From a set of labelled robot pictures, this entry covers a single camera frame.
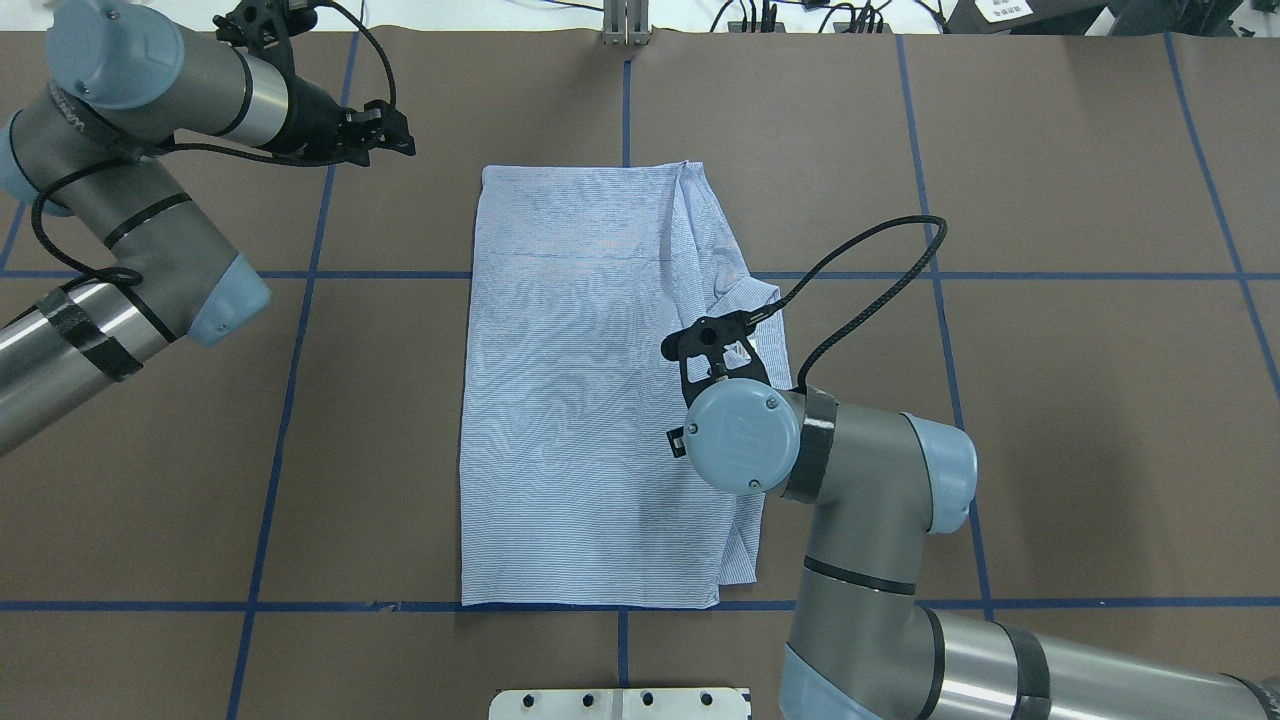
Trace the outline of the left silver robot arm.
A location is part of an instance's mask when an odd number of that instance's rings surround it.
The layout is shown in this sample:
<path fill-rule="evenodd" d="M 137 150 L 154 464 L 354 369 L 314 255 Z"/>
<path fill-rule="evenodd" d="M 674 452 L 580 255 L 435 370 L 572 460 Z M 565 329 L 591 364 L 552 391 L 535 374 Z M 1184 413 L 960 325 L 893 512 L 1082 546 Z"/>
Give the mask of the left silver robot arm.
<path fill-rule="evenodd" d="M 73 272 L 3 328 L 3 451 L 10 452 L 178 340 L 211 346 L 271 301 L 250 260 L 163 165 L 212 152 L 273 167 L 367 167 L 412 156 L 396 77 L 338 102 L 298 74 L 292 40 L 319 1 L 241 1 L 214 35 L 128 1 L 64 1 L 45 36 L 50 78 L 3 127 L 3 188 L 38 245 Z"/>

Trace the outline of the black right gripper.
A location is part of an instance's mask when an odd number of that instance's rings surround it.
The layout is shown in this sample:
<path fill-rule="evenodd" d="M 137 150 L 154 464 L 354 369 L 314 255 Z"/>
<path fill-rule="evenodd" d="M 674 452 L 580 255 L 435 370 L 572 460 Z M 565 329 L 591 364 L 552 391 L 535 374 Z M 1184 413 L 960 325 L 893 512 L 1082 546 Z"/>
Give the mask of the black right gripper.
<path fill-rule="evenodd" d="M 668 442 L 668 446 L 669 446 L 669 451 L 672 452 L 672 455 L 675 457 L 685 457 L 686 456 L 687 450 L 685 448 L 685 429 L 684 428 L 673 428 L 671 430 L 667 430 L 667 442 Z"/>

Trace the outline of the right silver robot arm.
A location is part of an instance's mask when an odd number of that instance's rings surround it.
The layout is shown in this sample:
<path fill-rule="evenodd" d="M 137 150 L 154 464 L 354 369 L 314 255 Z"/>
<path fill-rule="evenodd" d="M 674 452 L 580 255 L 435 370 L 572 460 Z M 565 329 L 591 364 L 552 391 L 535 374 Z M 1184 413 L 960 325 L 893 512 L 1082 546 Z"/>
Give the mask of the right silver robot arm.
<path fill-rule="evenodd" d="M 709 486 L 813 506 L 778 706 L 786 719 L 1275 719 L 1277 688 L 920 606 L 925 538 L 968 519 L 963 430 L 812 388 L 684 382 L 669 436 Z"/>

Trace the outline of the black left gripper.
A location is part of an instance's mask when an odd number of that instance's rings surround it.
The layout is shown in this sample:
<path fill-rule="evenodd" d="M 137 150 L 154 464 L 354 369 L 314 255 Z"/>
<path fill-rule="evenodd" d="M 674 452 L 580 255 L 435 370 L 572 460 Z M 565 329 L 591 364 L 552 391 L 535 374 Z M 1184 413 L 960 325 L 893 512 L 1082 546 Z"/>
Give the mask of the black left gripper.
<path fill-rule="evenodd" d="M 289 78 L 285 156 L 302 167 L 347 163 L 370 168 L 389 152 L 413 158 L 416 142 L 408 120 L 393 104 L 372 100 L 356 111 L 340 106 L 324 88 Z"/>

